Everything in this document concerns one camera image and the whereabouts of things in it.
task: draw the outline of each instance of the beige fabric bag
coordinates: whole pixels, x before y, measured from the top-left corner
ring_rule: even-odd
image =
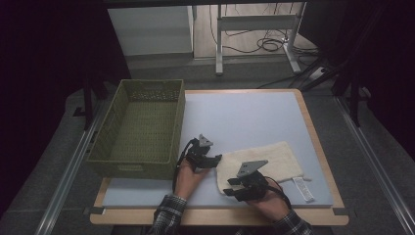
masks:
[[[222,160],[216,167],[217,186],[223,189],[231,188],[229,178],[236,178],[236,174],[243,162],[268,160],[268,164],[258,171],[278,182],[290,180],[293,177],[303,177],[302,169],[287,142],[279,142],[263,147],[239,150],[222,155]]]

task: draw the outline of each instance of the person's arm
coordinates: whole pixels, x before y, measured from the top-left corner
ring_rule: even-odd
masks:
[[[282,191],[281,186],[267,179],[269,186]],[[286,202],[276,193],[267,191],[259,200],[247,201],[247,204],[257,208],[266,217],[273,221],[275,234],[313,234],[311,225],[302,220],[295,211],[289,210]]]
[[[173,195],[165,195],[155,212],[153,226],[149,234],[173,235],[176,234],[187,200],[198,187],[199,183],[208,174],[209,169],[193,172],[192,166],[183,160],[177,175],[176,187]]]

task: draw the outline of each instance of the woven basket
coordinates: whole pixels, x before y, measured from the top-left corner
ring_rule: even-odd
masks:
[[[87,163],[103,177],[172,179],[185,102],[183,80],[122,80]]]

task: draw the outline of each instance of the plaid sleeve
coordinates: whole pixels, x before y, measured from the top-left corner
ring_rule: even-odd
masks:
[[[165,195],[155,212],[153,226],[149,234],[176,234],[185,207],[186,200],[175,195]]]
[[[311,225],[302,220],[294,211],[273,224],[276,234],[312,235]]]

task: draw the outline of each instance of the black cable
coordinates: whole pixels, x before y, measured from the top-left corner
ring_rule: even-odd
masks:
[[[279,4],[280,4],[280,6],[278,6],[278,3],[275,5],[274,15],[280,14],[280,8],[283,4],[282,3],[279,3]]]
[[[194,141],[195,139],[192,139],[191,141],[189,141],[189,143],[187,143],[186,147],[184,147],[184,150],[180,155],[179,160],[177,161],[176,169],[174,170],[174,174],[173,174],[173,182],[172,182],[173,193],[174,193],[174,190],[176,189],[177,175],[179,174],[180,165],[183,162],[183,160],[186,158],[187,149],[189,148],[190,144],[193,144]]]
[[[305,65],[305,66],[311,66],[312,65],[312,63],[311,64],[307,64],[306,62],[304,62],[304,61],[302,61],[301,60],[301,58],[302,57],[318,57],[317,55],[307,55],[307,56],[299,56],[299,62],[300,63],[302,63],[303,65]]]
[[[294,3],[292,3],[292,4],[291,4],[290,13],[291,13],[291,11],[293,10],[293,6],[294,6]],[[286,39],[286,40],[288,39],[288,37],[287,37],[287,32],[288,32],[288,30],[286,29],[286,33],[285,33],[285,35],[286,35],[285,39]]]
[[[302,75],[306,74],[307,72],[309,72],[310,70],[315,68],[318,65],[318,63],[321,62],[322,59],[323,59],[323,57],[319,56],[317,58],[317,60],[315,60],[309,67],[307,67],[305,70],[303,70],[299,74],[296,74],[296,75],[293,75],[293,76],[288,76],[288,77],[285,77],[285,78],[282,78],[282,79],[279,79],[279,80],[275,80],[275,81],[271,81],[271,82],[262,84],[262,85],[258,86],[256,89],[261,89],[265,86],[272,85],[272,84],[282,82],[282,81],[285,81],[285,80],[289,80],[289,79],[293,79],[293,81],[287,86],[287,88],[292,88],[293,84],[297,81],[298,78],[300,78]]]
[[[264,176],[264,177],[265,177],[265,178],[267,178],[267,179],[270,179],[270,180],[274,181],[274,183],[275,183],[276,185],[278,185],[278,186],[281,188],[281,190],[279,190],[279,189],[274,188],[274,187],[271,187],[271,186],[269,186],[269,185],[266,185],[266,186],[265,186],[265,188],[266,188],[266,189],[271,190],[272,192],[274,192],[274,193],[276,193],[278,196],[280,196],[280,197],[281,197],[281,199],[282,199],[282,200],[284,200],[284,202],[286,202],[288,209],[290,209],[290,210],[291,210],[293,207],[291,206],[290,199],[289,199],[289,198],[287,197],[287,195],[284,193],[283,188],[280,186],[280,184],[279,184],[277,181],[275,181],[275,179],[273,179],[273,178],[271,178],[271,177],[268,177],[268,176]]]
[[[266,9],[268,9],[271,6],[270,3],[268,3],[268,6],[266,6],[266,8],[263,10],[262,14],[264,14],[266,12]]]
[[[226,16],[226,14],[227,14],[227,5],[225,5],[225,16]],[[213,33],[213,27],[211,25],[211,5],[209,5],[209,22],[210,22],[210,33],[211,33],[211,36],[213,38],[214,43],[217,44],[216,38],[214,37],[214,33]],[[239,35],[239,34],[247,33],[247,32],[250,32],[250,31],[252,31],[252,30],[245,30],[245,31],[242,31],[242,32],[234,33],[234,34],[228,34],[227,31],[225,31],[225,33],[228,36],[234,36],[234,35]],[[230,47],[230,46],[222,46],[222,48],[231,49],[231,50],[234,50],[234,51],[237,51],[237,52],[240,52],[240,53],[245,53],[245,54],[250,54],[250,53],[259,51],[260,49],[263,49],[264,51],[271,52],[271,53],[272,52],[276,52],[276,51],[278,51],[283,46],[284,42],[281,41],[281,40],[278,40],[278,39],[269,38],[269,32],[270,32],[270,30],[265,31],[264,36],[262,38],[258,39],[258,41],[256,42],[257,48],[254,49],[254,50],[251,50],[251,51],[242,51],[242,50],[236,49],[234,47]]]
[[[284,35],[284,37],[286,37],[286,36],[287,36],[287,34],[285,34],[285,32],[283,32],[281,29],[274,29],[274,31],[279,31],[281,34],[283,34],[283,35]]]
[[[301,87],[305,84],[305,82],[308,80],[308,78],[311,76],[311,72],[308,74],[308,76],[306,76],[302,82],[300,83],[300,85],[298,86],[298,89],[301,89]]]
[[[304,54],[304,55],[319,55],[321,52],[318,48],[299,48],[296,46],[293,46],[293,51],[295,51],[298,54]]]

